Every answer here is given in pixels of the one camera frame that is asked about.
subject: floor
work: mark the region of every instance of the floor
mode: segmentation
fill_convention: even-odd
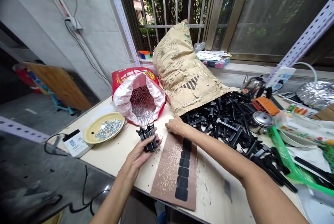
[[[28,94],[2,104],[0,115],[48,135],[75,119],[68,112],[56,112],[51,99],[42,94]],[[0,132],[0,157],[0,173],[4,178],[0,181],[0,193],[32,185],[40,180],[44,189],[63,195],[61,202],[46,209],[44,216],[69,202],[73,203],[75,209],[82,206],[85,166],[78,160],[48,155],[42,145],[5,132]],[[85,202],[113,183],[112,178],[92,168],[88,168],[88,173]],[[101,195],[94,201],[94,211],[101,205],[104,197],[105,195]],[[85,224],[91,218],[89,208],[77,214],[71,214],[67,208],[61,223]]]

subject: electrical outlet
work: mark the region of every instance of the electrical outlet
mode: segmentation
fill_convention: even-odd
[[[74,17],[67,17],[66,19],[71,20],[71,29],[72,30],[77,30],[77,29],[82,29],[82,26],[80,24],[80,22],[78,21],[78,19],[74,18]]]

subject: hand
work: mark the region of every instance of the hand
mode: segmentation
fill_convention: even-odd
[[[144,152],[145,146],[147,146],[150,142],[154,140],[154,136],[147,138],[143,142],[140,140],[137,145],[133,148],[133,150],[128,154],[127,159],[131,162],[131,165],[134,168],[140,169],[140,167],[151,157],[153,152]],[[160,146],[162,140],[160,140],[158,134],[156,134],[156,140],[158,146]]]
[[[170,119],[166,124],[165,124],[167,130],[169,132],[173,132],[177,135],[183,136],[183,133],[185,132],[185,126],[186,124],[181,120],[180,117],[176,117],[174,119]]]

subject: pot lid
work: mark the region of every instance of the pot lid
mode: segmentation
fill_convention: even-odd
[[[274,117],[265,112],[255,112],[252,114],[253,120],[262,127],[272,127],[275,125]]]

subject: yellow plate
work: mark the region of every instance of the yellow plate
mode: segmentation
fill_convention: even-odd
[[[121,127],[119,128],[119,130],[114,133],[111,137],[109,137],[108,139],[105,139],[103,141],[99,141],[98,138],[95,138],[95,134],[98,133],[98,131],[100,131],[101,129],[101,125],[109,120],[115,120],[118,119],[122,122]],[[100,118],[96,119],[95,121],[93,121],[88,128],[86,128],[86,130],[83,133],[83,139],[85,140],[85,142],[90,143],[90,144],[97,144],[97,143],[101,143],[107,140],[110,140],[112,138],[114,138],[116,135],[118,135],[118,133],[121,131],[123,125],[124,125],[124,116],[121,115],[120,113],[114,112],[114,113],[109,113],[109,114],[105,114],[103,116],[101,116]]]

